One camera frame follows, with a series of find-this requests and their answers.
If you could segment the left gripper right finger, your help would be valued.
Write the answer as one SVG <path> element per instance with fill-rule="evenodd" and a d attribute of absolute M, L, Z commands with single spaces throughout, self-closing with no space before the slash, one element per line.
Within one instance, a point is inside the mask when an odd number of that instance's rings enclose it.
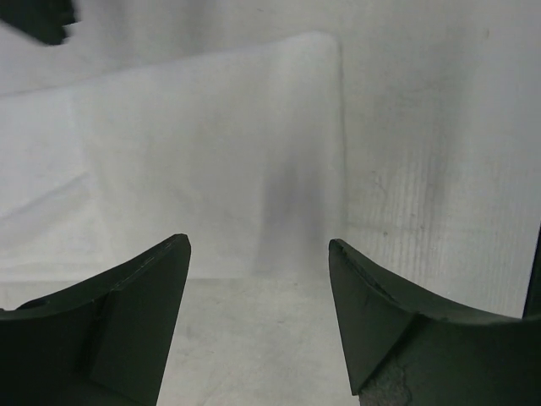
<path fill-rule="evenodd" d="M 352 394 L 362 405 L 537 405 L 540 318 L 459 304 L 340 239 L 329 273 Z"/>

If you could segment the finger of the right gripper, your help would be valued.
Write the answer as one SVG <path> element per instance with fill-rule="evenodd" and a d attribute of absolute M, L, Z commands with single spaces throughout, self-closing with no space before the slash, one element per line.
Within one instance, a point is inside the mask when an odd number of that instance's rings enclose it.
<path fill-rule="evenodd" d="M 43 45 L 62 45 L 79 16 L 72 0 L 2 0 L 1 21 Z"/>

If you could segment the white towel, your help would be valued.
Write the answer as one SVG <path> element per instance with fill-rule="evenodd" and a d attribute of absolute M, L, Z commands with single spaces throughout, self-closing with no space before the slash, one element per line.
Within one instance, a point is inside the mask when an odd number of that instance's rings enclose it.
<path fill-rule="evenodd" d="M 5 96 L 1 279 L 85 279 L 177 233 L 192 278 L 323 277 L 344 169 L 326 33 Z"/>

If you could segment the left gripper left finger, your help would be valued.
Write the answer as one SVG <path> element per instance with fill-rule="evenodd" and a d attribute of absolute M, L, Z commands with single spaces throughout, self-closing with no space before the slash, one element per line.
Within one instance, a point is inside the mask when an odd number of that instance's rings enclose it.
<path fill-rule="evenodd" d="M 1 313 L 4 405 L 154 405 L 187 280 L 175 234 L 119 266 Z"/>

